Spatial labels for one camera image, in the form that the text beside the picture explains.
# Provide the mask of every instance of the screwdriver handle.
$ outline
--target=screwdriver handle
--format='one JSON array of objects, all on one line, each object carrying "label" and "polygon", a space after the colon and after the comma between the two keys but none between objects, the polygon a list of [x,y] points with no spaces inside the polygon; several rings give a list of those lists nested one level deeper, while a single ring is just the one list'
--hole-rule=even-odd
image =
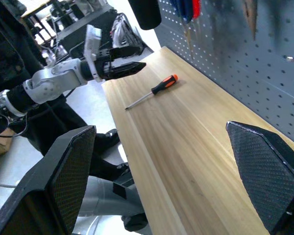
[{"label": "screwdriver handle", "polygon": [[174,83],[177,82],[177,80],[178,76],[176,74],[173,74],[160,82],[156,87],[151,88],[151,92],[153,94],[157,94],[159,91],[165,90],[166,88],[172,86]]}]

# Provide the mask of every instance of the white floor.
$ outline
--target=white floor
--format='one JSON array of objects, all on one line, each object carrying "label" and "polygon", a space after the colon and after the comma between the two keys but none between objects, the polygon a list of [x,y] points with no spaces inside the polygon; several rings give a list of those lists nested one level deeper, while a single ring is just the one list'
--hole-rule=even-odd
[{"label": "white floor", "polygon": [[[116,64],[130,61],[140,61],[150,54],[148,49],[138,57],[119,59]],[[98,133],[105,133],[113,128],[115,124],[111,116],[103,89],[100,83],[90,81],[86,86],[77,88],[67,100],[67,103],[87,122],[95,125]],[[42,155],[28,142],[26,138],[16,137],[12,142],[10,151],[0,157],[0,183],[16,185],[25,173],[32,168]],[[121,144],[115,146],[105,153],[105,159],[115,165],[126,162],[126,156]],[[0,208],[3,206],[12,188],[0,187]],[[74,229],[75,233],[86,235],[87,231],[96,217],[78,218]],[[134,234],[126,231],[120,216],[102,216],[95,233],[88,235],[127,235]]]}]

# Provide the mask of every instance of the pegboard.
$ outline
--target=pegboard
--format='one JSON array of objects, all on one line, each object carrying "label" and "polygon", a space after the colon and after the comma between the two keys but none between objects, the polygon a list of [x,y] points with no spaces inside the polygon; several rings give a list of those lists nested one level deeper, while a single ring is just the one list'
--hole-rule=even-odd
[{"label": "pegboard", "polygon": [[170,1],[158,1],[160,45],[294,141],[294,0],[258,0],[255,41],[241,0],[202,0],[199,24],[188,25],[194,59]]}]

